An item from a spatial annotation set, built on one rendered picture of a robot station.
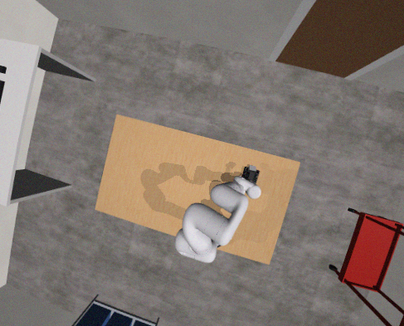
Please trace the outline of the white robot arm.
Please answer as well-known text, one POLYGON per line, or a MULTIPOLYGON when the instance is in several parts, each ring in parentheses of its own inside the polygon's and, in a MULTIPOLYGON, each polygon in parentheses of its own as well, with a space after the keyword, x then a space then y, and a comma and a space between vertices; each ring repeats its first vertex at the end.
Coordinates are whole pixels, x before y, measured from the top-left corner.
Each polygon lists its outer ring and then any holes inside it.
POLYGON ((246 213, 247 196, 256 199, 261 195, 260 187, 253 182, 256 166, 249 165, 248 173, 248 180, 235 176, 233 182, 218 184, 211 190, 212 201, 230 212, 229 218, 198 202, 187 208, 183 216, 183 228, 175 238, 175 248, 181 255, 211 263, 216 257, 216 244, 225 246, 229 243, 246 213))

